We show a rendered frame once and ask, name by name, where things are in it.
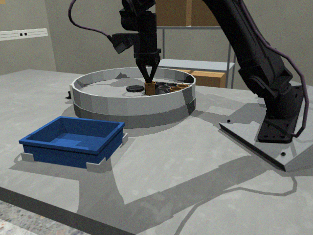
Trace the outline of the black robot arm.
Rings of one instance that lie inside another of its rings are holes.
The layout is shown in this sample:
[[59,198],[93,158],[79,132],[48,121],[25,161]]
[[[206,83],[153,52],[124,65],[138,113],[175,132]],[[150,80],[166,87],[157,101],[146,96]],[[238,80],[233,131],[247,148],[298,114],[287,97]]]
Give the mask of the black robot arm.
[[[301,105],[302,85],[291,86],[292,73],[285,67],[281,56],[260,41],[258,33],[267,43],[244,1],[202,0],[211,10],[229,40],[237,62],[238,72],[247,87],[258,97],[264,98],[266,115],[259,134],[259,142],[284,143],[292,141]],[[157,15],[147,11],[155,0],[122,0],[119,11],[121,25],[125,30],[138,31],[150,36],[157,32]],[[118,54],[134,45],[134,53],[145,53],[145,35],[138,33],[116,33],[112,43]],[[292,91],[293,90],[293,91]]]

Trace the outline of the grey metal bushing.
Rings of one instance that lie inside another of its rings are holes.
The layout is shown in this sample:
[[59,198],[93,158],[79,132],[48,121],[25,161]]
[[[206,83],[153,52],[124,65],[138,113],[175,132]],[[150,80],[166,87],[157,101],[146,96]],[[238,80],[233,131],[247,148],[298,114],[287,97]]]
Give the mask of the grey metal bushing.
[[166,86],[167,83],[165,82],[157,82],[155,83],[155,95],[158,95],[158,88],[162,85]]
[[170,93],[170,88],[171,88],[170,86],[160,86],[158,88],[158,95]]
[[172,87],[177,87],[177,84],[175,84],[175,83],[169,83],[169,84],[166,84],[166,86],[170,86],[170,87],[172,88]]

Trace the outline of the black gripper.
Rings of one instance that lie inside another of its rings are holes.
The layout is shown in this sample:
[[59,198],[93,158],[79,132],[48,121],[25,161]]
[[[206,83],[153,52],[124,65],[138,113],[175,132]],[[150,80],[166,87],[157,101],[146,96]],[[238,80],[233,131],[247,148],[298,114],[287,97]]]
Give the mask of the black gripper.
[[[145,53],[134,53],[134,58],[146,83],[151,83],[160,62],[161,49],[157,48],[157,32],[150,33],[150,36],[147,36],[147,33],[143,35],[145,35]],[[150,76],[146,66],[152,66]]]

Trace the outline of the blue plastic tray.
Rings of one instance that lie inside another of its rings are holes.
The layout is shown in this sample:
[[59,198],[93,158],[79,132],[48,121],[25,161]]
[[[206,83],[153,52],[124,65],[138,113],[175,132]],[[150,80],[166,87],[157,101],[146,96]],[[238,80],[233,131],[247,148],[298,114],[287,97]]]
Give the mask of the blue plastic tray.
[[120,146],[122,122],[59,116],[19,140],[34,161],[87,169]]

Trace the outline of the bronze bushing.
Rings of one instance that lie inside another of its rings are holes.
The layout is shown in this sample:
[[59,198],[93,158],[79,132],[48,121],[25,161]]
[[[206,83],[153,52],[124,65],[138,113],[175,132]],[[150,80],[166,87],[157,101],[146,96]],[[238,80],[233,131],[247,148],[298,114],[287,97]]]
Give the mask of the bronze bushing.
[[182,89],[184,89],[184,88],[189,87],[189,85],[186,85],[186,84],[180,84],[180,85],[177,85],[177,87],[181,87]]
[[155,95],[155,83],[152,81],[150,84],[145,82],[145,94],[146,95]]
[[170,88],[170,93],[171,92],[176,92],[176,91],[179,91],[179,90],[182,90],[182,88],[181,87],[172,87],[172,88]]

